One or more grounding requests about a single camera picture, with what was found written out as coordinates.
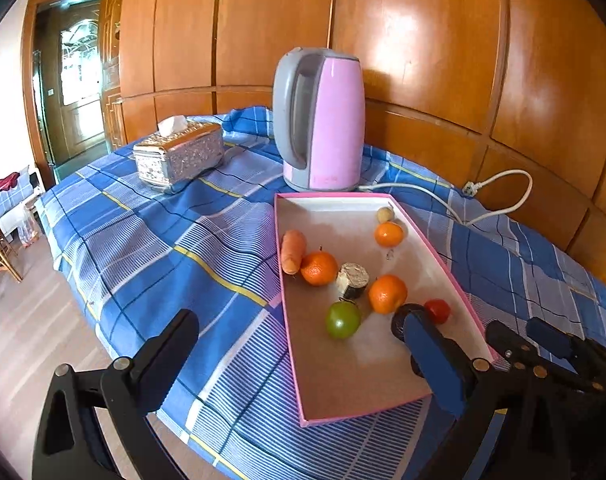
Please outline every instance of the silver tissue box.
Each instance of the silver tissue box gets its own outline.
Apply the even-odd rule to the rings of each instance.
[[[183,183],[214,168],[223,157],[220,124],[188,121],[185,130],[151,134],[133,148],[139,178],[154,189],[174,193]]]

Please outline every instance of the small round fruit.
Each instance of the small round fruit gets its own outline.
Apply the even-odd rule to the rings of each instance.
[[[336,259],[324,251],[309,253],[301,262],[301,276],[313,286],[328,285],[336,279],[338,273]]]
[[[429,300],[425,302],[425,309],[435,325],[442,325],[449,319],[452,309],[445,300]]]
[[[407,287],[398,276],[384,274],[369,287],[368,297],[374,312],[390,314],[405,303]]]
[[[376,212],[376,218],[378,219],[379,224],[391,222],[394,220],[394,212],[390,207],[382,207]]]
[[[394,222],[383,222],[374,231],[376,243],[382,247],[396,247],[404,236],[403,228]]]
[[[325,326],[334,339],[346,339],[360,326],[360,312],[351,301],[337,301],[327,312]]]

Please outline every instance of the pink tray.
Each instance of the pink tray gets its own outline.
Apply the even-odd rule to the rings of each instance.
[[[393,250],[374,240],[382,206],[394,210],[406,237]],[[289,229],[307,238],[307,250],[328,251],[338,261],[363,265],[370,283],[382,274],[399,276],[408,303],[442,298],[452,316],[441,332],[471,357],[494,360],[484,329],[460,286],[414,222],[388,194],[287,193],[275,197],[278,244]],[[335,285],[313,287],[300,275],[280,273],[289,354],[301,426],[379,412],[431,393],[410,367],[410,353],[390,331],[392,314],[372,312],[367,293],[357,300],[363,315],[358,331],[346,340],[325,329],[328,307],[338,300]]]

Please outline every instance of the red cloth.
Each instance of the red cloth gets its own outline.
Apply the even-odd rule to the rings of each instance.
[[[0,191],[9,191],[14,189],[16,185],[19,183],[20,173],[16,173],[15,171],[5,178],[0,180]]]

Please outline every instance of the bed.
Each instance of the bed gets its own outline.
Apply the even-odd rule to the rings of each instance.
[[[180,308],[196,312],[198,344],[157,415],[231,478],[412,478],[452,422],[430,397],[299,427],[273,228],[274,194],[289,188],[272,114],[206,119],[224,128],[225,163],[176,195],[139,181],[131,145],[49,190],[37,208],[54,268],[113,358],[134,355]],[[362,183],[379,182],[427,187],[464,221],[485,212],[436,174],[366,146]],[[506,216],[467,228],[421,192],[390,192],[484,324],[499,319],[524,336],[537,316],[606,345],[606,287],[537,232]]]

